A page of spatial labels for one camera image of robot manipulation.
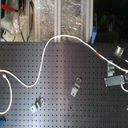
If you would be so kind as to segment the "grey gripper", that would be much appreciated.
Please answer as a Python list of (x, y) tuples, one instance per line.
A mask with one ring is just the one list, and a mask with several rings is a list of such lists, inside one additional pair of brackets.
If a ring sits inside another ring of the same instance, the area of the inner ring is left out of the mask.
[(104, 81), (107, 87), (128, 84), (128, 74), (107, 77)]

